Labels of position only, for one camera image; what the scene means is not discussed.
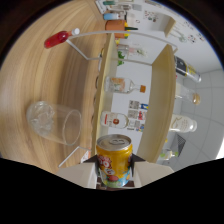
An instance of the red cap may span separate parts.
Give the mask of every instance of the red cap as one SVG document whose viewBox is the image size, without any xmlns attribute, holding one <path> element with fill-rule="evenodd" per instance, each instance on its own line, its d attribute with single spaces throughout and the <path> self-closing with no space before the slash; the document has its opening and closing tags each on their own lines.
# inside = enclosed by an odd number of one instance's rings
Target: red cap
<svg viewBox="0 0 224 224">
<path fill-rule="evenodd" d="M 146 89 L 146 86 L 141 86 L 141 88 L 140 88 L 140 92 L 141 92 L 141 93 L 144 93 L 144 92 L 145 92 L 145 89 Z"/>
</svg>

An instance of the clear plastic cup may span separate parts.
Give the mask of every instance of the clear plastic cup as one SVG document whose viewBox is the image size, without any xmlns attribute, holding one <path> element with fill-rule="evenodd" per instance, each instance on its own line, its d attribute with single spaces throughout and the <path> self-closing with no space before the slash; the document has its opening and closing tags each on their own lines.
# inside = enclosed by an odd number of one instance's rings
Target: clear plastic cup
<svg viewBox="0 0 224 224">
<path fill-rule="evenodd" d="M 31 104 L 26 112 L 29 125 L 41 137 L 72 146 L 81 131 L 81 114 L 78 110 L 46 101 Z"/>
</svg>

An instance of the yellow can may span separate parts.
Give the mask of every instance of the yellow can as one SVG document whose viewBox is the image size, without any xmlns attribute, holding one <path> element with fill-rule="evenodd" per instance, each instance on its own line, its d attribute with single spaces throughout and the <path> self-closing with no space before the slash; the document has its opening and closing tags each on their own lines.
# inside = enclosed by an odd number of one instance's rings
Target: yellow can
<svg viewBox="0 0 224 224">
<path fill-rule="evenodd" d="M 127 184 L 132 157 L 131 139 L 125 135 L 106 135 L 97 140 L 96 150 L 102 182 L 111 188 Z"/>
</svg>

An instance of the bottle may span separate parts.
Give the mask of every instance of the bottle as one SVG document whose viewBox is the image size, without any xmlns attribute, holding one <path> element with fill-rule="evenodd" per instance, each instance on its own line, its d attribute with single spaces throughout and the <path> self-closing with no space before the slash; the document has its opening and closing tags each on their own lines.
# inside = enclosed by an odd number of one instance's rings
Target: bottle
<svg viewBox="0 0 224 224">
<path fill-rule="evenodd" d="M 195 105 L 199 105 L 201 102 L 200 95 L 192 89 L 188 89 L 180 83 L 176 83 L 175 98 L 181 99 L 186 102 L 191 102 Z"/>
<path fill-rule="evenodd" d="M 110 78 L 106 77 L 104 82 L 104 90 L 106 92 L 115 93 L 131 93 L 133 90 L 137 90 L 144 93 L 146 86 L 135 85 L 131 79 L 128 78 Z"/>
<path fill-rule="evenodd" d="M 170 149 L 163 149 L 162 152 L 159 155 L 159 159 L 162 160 L 169 160 L 171 157 L 177 157 L 178 156 L 178 152 L 173 152 Z"/>
<path fill-rule="evenodd" d="M 197 129 L 197 122 L 182 115 L 172 115 L 169 131 L 172 132 L 194 132 Z"/>
<path fill-rule="evenodd" d="M 186 63 L 184 60 L 178 58 L 177 56 L 174 56 L 174 60 L 177 73 L 179 73 L 182 76 L 189 77 L 196 83 L 201 82 L 200 73 L 195 71 L 193 66 Z"/>
<path fill-rule="evenodd" d="M 72 31 L 60 31 L 53 36 L 49 37 L 44 42 L 45 48 L 51 48 L 55 45 L 61 44 L 65 42 L 70 36 L 78 35 L 80 30 L 78 28 L 72 30 Z"/>
<path fill-rule="evenodd" d="M 105 13 L 103 14 L 103 19 L 104 20 L 119 20 L 121 18 L 118 13 Z"/>
<path fill-rule="evenodd" d="M 109 111 L 103 111 L 100 117 L 100 124 L 106 127 L 112 128 L 126 128 L 128 126 L 129 119 L 126 115 L 120 113 L 113 113 Z"/>
</svg>

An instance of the cabinet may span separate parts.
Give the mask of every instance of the cabinet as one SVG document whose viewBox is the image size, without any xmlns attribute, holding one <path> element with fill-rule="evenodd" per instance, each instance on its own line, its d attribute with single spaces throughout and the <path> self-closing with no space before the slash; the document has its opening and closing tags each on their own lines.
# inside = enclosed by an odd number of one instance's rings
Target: cabinet
<svg viewBox="0 0 224 224">
<path fill-rule="evenodd" d="M 106 76 L 115 77 L 117 71 L 117 49 L 114 34 L 108 34 L 98 77 L 98 88 L 94 108 L 92 156 L 96 154 L 96 141 L 108 134 L 108 128 L 100 125 L 102 110 L 111 110 L 112 93 L 104 92 Z M 144 132 L 137 155 L 148 162 L 156 163 L 164 145 L 172 118 L 176 89 L 174 53 L 166 45 L 152 64 L 152 80 L 149 109 Z"/>
</svg>

